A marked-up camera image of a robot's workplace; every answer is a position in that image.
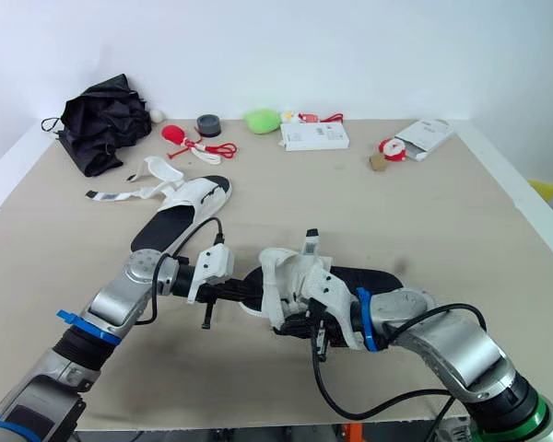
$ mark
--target robotic arm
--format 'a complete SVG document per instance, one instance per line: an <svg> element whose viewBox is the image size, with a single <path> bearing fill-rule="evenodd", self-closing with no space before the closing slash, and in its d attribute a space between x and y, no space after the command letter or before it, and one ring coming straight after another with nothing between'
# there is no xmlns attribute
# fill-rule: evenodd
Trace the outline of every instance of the robotic arm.
<svg viewBox="0 0 553 442"><path fill-rule="evenodd" d="M263 250L260 286L253 278L230 279L233 256L221 243L201 252L195 267L156 250L134 252L78 316L58 313L70 327L0 402L0 441L66 441L86 408L80 393L91 389L136 324L156 318L156 296L170 294L207 303L205 329L218 299L267 317L278 334L310 338L317 329L320 360L328 344L360 351L403 346L419 354L465 405L477 422L477 440L553 441L553 405L516 372L483 328L454 311L424 319L434 313L435 302L414 289L375 296L359 290L358 298L332 260L318 255L318 246L317 231L310 230L301 253ZM152 318L139 321L150 300Z"/></svg>

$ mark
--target yellow object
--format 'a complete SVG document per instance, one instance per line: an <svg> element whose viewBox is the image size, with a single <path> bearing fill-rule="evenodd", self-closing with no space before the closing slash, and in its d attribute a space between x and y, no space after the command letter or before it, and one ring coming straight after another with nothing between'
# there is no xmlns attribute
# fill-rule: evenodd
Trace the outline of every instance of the yellow object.
<svg viewBox="0 0 553 442"><path fill-rule="evenodd" d="M541 195L545 201L553 199L553 184L537 180L529 180L528 183Z"/></svg>

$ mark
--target green ball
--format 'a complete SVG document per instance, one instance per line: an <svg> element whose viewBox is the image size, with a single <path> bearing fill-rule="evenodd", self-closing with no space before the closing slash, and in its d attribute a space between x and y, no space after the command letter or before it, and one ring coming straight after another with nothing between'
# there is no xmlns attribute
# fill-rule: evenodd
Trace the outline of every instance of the green ball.
<svg viewBox="0 0 553 442"><path fill-rule="evenodd" d="M280 127L280 115L270 109L260 109L247 113L243 119L253 134L268 134Z"/></svg>

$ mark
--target orange object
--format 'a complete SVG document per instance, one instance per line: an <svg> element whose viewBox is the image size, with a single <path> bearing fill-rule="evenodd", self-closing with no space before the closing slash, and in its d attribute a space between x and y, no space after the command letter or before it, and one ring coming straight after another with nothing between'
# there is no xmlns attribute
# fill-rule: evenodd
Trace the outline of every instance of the orange object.
<svg viewBox="0 0 553 442"><path fill-rule="evenodd" d="M362 424L343 424L346 442L365 442L362 438Z"/></svg>

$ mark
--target white wall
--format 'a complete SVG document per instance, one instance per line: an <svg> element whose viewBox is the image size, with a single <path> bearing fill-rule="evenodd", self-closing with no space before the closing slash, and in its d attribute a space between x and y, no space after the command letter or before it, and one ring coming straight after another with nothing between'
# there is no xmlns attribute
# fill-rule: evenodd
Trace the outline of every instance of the white wall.
<svg viewBox="0 0 553 442"><path fill-rule="evenodd" d="M553 180L553 0L0 0L0 155L121 72L176 118L472 118Z"/></svg>

